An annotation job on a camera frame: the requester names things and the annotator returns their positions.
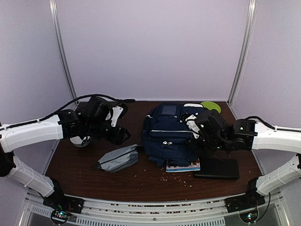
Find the grey pencil pouch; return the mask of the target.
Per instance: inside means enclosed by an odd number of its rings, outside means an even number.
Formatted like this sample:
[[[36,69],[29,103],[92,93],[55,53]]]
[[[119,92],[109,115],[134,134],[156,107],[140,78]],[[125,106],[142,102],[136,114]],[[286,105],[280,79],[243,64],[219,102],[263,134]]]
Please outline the grey pencil pouch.
[[[139,145],[129,145],[104,154],[94,165],[94,170],[114,173],[136,164]]]

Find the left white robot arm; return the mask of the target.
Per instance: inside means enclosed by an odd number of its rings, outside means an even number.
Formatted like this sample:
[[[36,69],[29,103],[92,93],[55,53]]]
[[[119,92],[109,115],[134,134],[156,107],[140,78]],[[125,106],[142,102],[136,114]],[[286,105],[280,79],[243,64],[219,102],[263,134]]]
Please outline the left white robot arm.
[[[0,175],[12,178],[25,187],[35,190],[53,209],[63,209],[70,201],[59,182],[46,177],[23,163],[13,151],[17,148],[49,140],[69,139],[76,147],[86,147],[92,139],[106,139],[120,145],[131,135],[117,122],[128,111],[133,99],[115,99],[102,94],[78,97],[89,101],[80,110],[62,106],[40,119],[0,127]]]

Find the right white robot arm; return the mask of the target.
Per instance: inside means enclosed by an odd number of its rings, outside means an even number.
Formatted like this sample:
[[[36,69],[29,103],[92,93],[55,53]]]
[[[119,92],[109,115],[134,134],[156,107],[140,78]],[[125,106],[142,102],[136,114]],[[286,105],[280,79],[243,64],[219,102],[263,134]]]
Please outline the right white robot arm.
[[[280,151],[293,157],[270,173],[248,182],[241,204],[250,208],[271,191],[301,176],[301,130],[271,125],[259,116],[238,119],[233,124],[216,111],[191,115],[184,123],[192,130],[195,151]]]

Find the navy blue backpack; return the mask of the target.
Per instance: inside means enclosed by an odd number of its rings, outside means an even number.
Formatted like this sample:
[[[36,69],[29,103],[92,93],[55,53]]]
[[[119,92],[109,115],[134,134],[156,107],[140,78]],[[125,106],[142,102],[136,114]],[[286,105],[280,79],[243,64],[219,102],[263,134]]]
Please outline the navy blue backpack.
[[[141,138],[149,161],[158,167],[188,166],[197,156],[189,146],[193,132],[182,122],[204,112],[201,104],[163,102],[145,116]]]

